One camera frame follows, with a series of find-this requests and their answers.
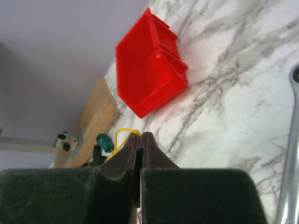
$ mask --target wooden plank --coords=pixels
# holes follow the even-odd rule
[[[70,151],[60,150],[54,160],[54,168],[80,167],[90,161],[96,137],[100,133],[107,133],[118,116],[118,109],[106,81],[100,77],[71,129],[71,133],[76,133],[79,126],[82,126],[84,145],[73,162]]]

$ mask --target red plastic bin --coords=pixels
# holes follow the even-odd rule
[[[118,95],[140,118],[188,86],[176,39],[148,8],[116,46]]]

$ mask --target wrench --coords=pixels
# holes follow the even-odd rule
[[[280,191],[277,224],[299,224],[299,64],[290,72],[295,104]]]

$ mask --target marble countertop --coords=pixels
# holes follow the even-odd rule
[[[106,80],[121,116],[110,134],[153,132],[182,168],[247,171],[274,223],[294,100],[288,74],[299,62],[299,1],[152,0],[149,7],[178,35],[189,88],[140,119],[117,96],[114,62]]]

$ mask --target metal rod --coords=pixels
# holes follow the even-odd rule
[[[0,150],[56,154],[52,141],[0,137]]]

